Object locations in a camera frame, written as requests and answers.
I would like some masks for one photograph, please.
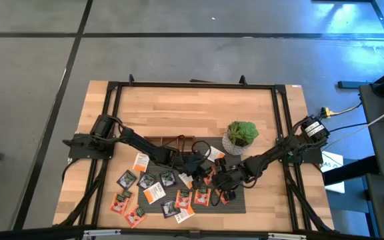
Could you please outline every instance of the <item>black bracket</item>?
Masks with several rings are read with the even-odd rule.
[[[274,85],[275,89],[280,92],[280,94],[286,94],[287,93],[287,90],[285,88],[285,85],[282,85],[282,84],[276,84]]]
[[[239,78],[239,84],[242,84],[243,86],[248,85],[247,80],[245,80],[244,75],[241,75],[241,78]]]
[[[133,82],[134,82],[134,77],[132,74],[130,74],[130,76],[128,76],[128,83],[129,83],[129,86],[132,87],[133,86]]]
[[[108,90],[108,91],[115,90],[115,88],[118,87],[118,84],[119,84],[118,82],[110,81],[110,82],[108,82],[108,84],[107,84],[107,88],[106,88],[106,90]]]
[[[278,144],[282,143],[283,141],[284,141],[284,138],[278,138],[278,137],[277,137],[277,138],[275,139],[275,144],[278,145]]]
[[[74,134],[72,140],[63,140],[68,145],[69,157],[72,159],[112,159],[115,143],[98,145],[89,134]]]
[[[191,83],[214,83],[212,81],[206,81],[206,80],[198,80],[198,79],[191,79],[189,80]]]
[[[300,163],[301,157],[289,156],[289,157],[284,158],[284,162],[286,162],[286,163]]]
[[[189,230],[189,238],[190,239],[200,239],[201,238],[200,230]]]

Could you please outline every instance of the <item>black cable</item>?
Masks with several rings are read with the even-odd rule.
[[[219,183],[218,186],[216,186],[215,188],[213,188],[213,189],[211,190],[211,192],[210,192],[210,202],[211,202],[211,205],[212,205],[213,207],[217,206],[217,205],[220,203],[221,195],[224,193],[224,191],[220,192],[219,199],[217,200],[216,204],[214,204],[214,203],[213,203],[213,195],[214,195],[215,190],[216,190],[217,188],[219,188],[222,184],[227,183],[227,182],[228,182],[228,180],[225,180],[225,181]]]
[[[288,145],[290,143],[291,137],[297,132],[297,130],[299,129],[299,126],[302,123],[306,122],[306,120],[307,120],[307,118],[304,118],[301,121],[298,121],[298,122],[296,122],[296,124],[293,125],[293,127],[291,128],[290,135],[288,136],[287,142],[284,145]]]
[[[319,140],[319,141],[316,142],[316,143],[308,143],[308,144],[304,144],[303,146],[308,147],[308,149],[320,149],[319,145],[320,145],[321,143],[323,143],[324,141],[326,141],[326,139]]]
[[[101,141],[103,143],[116,143],[126,138],[126,137],[114,137],[114,138],[106,139],[96,135],[90,135],[90,137],[96,141]]]
[[[180,150],[180,151],[179,151],[179,150],[176,150],[176,155],[180,153],[180,156],[181,156],[181,158],[182,158],[182,164],[184,165],[184,164],[185,164],[185,163],[184,163],[185,160],[184,160],[183,152],[184,152],[184,150],[185,150],[185,142],[186,142],[186,138],[185,138],[184,135],[179,135],[179,136],[175,137],[174,139],[170,140],[169,142],[163,144],[162,147],[166,147],[168,144],[170,144],[170,143],[172,143],[172,142],[174,142],[175,140],[180,139],[180,138],[183,138],[183,143],[182,143],[181,150]],[[163,168],[165,168],[165,169],[170,169],[170,170],[177,170],[177,169],[174,169],[174,163],[175,163],[175,162],[172,161],[171,166],[168,167],[168,166],[166,166],[166,165],[160,165],[160,164],[154,162],[154,164],[155,164],[156,166],[158,166],[158,167],[163,167]]]
[[[201,162],[204,162],[205,160],[208,159],[208,157],[209,157],[210,154],[211,154],[211,146],[210,146],[210,144],[208,144],[208,142],[206,142],[206,141],[204,141],[204,140],[196,141],[196,142],[194,142],[194,143],[192,144],[191,149],[192,149],[192,152],[193,152],[193,153],[197,153],[197,151],[195,151],[195,150],[193,149],[194,146],[195,146],[197,143],[204,143],[204,144],[207,145],[207,147],[208,147],[208,155],[207,155],[207,156],[204,156],[204,158],[202,158],[202,159],[200,159],[200,160],[197,160],[197,161],[190,161],[189,163],[201,163]]]
[[[102,183],[104,173],[106,172],[107,167],[100,168],[100,172],[95,178],[94,182],[91,184],[88,191],[84,193],[84,196],[81,198],[81,200],[78,202],[77,206],[74,208],[72,212],[67,216],[67,218],[61,222],[59,225],[65,225],[65,226],[72,226],[75,222],[75,220],[78,218],[80,212],[82,212],[83,208],[88,204],[90,198],[93,196],[95,190],[98,188],[98,186]]]
[[[302,163],[303,163],[303,156],[300,155],[300,163],[297,166],[295,166],[294,163],[292,165],[290,165],[290,163],[289,163],[288,166],[293,167],[293,168],[300,167]]]
[[[121,130],[120,124],[118,124],[118,131],[119,131],[119,135],[121,136],[122,130]]]
[[[286,172],[285,175],[288,182],[288,186],[291,188],[291,190],[294,192],[294,195],[296,196],[297,200],[299,200],[300,204],[304,208],[304,210],[307,212],[308,216],[311,218],[313,224],[316,226],[318,231],[332,231],[320,217],[316,214],[316,212],[313,210],[312,206],[309,204],[309,202],[306,200],[306,198],[300,193],[300,190],[296,183],[293,180],[293,177],[291,176],[291,173],[289,171]]]
[[[61,182],[63,183],[63,181],[65,180],[65,174],[66,174],[66,171],[67,169],[72,165],[74,164],[76,161],[78,161],[79,159],[72,159],[72,162],[70,162],[66,167],[65,169],[63,170],[63,173],[61,174]]]
[[[383,121],[377,121],[375,123],[384,123],[384,120]],[[366,124],[370,124],[370,123],[358,123],[358,124],[348,125],[348,126],[344,126],[344,127],[339,127],[339,128],[330,130],[330,133],[337,131],[337,130],[340,130],[340,129],[345,129],[345,128],[349,128],[349,127],[356,127],[356,126],[361,126],[361,125],[366,125]]]
[[[326,157],[330,158],[330,159],[331,159],[333,162],[335,162],[335,163],[339,164],[339,165],[340,165],[340,167],[343,167],[343,164],[340,164],[338,161],[334,160],[332,157],[328,156],[328,155],[327,155],[327,154],[325,154],[325,153],[322,153],[322,154],[324,154],[324,156],[326,156]]]
[[[257,168],[258,171],[257,171],[257,174],[259,174],[264,168],[264,161],[262,161],[260,164],[259,164],[259,167]],[[246,188],[246,189],[250,189],[250,188],[253,188],[254,186],[256,186],[256,183],[257,183],[257,177],[254,177],[254,182],[253,184],[251,184],[250,186],[246,186],[242,183],[238,183],[235,181],[236,184],[238,184],[239,186],[243,187],[243,188]]]

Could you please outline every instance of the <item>black desk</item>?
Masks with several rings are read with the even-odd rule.
[[[384,238],[384,176],[367,174],[369,200],[373,206],[379,236]]]
[[[354,161],[356,161],[356,159],[343,158],[344,165]],[[330,204],[330,209],[356,211],[360,213],[369,212],[362,177],[345,181],[345,193],[327,191],[327,198]]]
[[[359,92],[367,122],[371,122],[384,114],[384,97],[374,95],[369,85],[360,86]],[[360,177],[367,173],[380,173],[384,175],[384,123],[373,124],[370,126],[369,131],[375,156],[370,156],[352,164],[325,172],[326,185]]]

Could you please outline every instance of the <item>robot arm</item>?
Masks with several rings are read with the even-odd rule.
[[[301,128],[300,135],[294,132]],[[225,193],[227,200],[235,197],[233,190],[242,183],[254,182],[262,176],[267,166],[278,159],[286,156],[299,156],[302,152],[311,148],[320,148],[327,142],[329,132],[322,123],[315,117],[306,117],[293,127],[293,134],[281,139],[276,146],[264,154],[248,157],[242,162],[225,166],[226,160],[216,159],[216,174],[212,178],[212,184]]]
[[[116,123],[120,134],[118,137],[110,138]],[[207,176],[205,170],[201,167],[201,164],[206,160],[206,156],[194,150],[195,144],[200,141],[194,143],[191,153],[184,153],[183,149],[179,150],[168,146],[158,147],[136,134],[131,128],[126,127],[120,119],[110,115],[98,116],[89,136],[95,140],[94,145],[103,145],[99,147],[100,149],[104,149],[106,145],[112,145],[116,142],[130,145],[148,155],[149,159],[156,165],[170,167],[179,173],[192,175],[196,186],[200,184],[202,178]]]

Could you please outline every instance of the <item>wooden table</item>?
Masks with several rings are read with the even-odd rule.
[[[91,81],[85,97],[78,132],[89,133],[101,113],[107,82]],[[307,109],[302,88],[287,85],[287,97],[293,124],[306,116]],[[278,96],[283,123],[281,96]],[[277,136],[271,92],[262,89],[203,89],[164,87],[123,87],[118,117],[142,136],[194,135],[222,137],[234,120],[254,122],[259,136],[243,156],[262,154],[275,143]],[[116,144],[114,157],[109,162],[99,214],[99,227],[129,227],[125,218],[109,210],[113,195],[121,187],[116,180],[133,166],[138,150]],[[84,194],[90,167],[89,159],[81,159],[66,172],[54,223],[64,220]],[[307,200],[324,223],[333,228],[324,183],[319,170],[311,164],[301,166]],[[131,209],[137,203],[138,187]],[[91,222],[94,197],[90,200],[86,223]],[[299,202],[295,199],[299,226],[303,219]],[[200,229],[230,231],[292,231],[282,165],[274,162],[264,171],[256,186],[245,189],[245,214],[195,214],[177,224],[174,217],[164,219],[162,213],[148,213],[146,220],[136,228],[146,229]]]

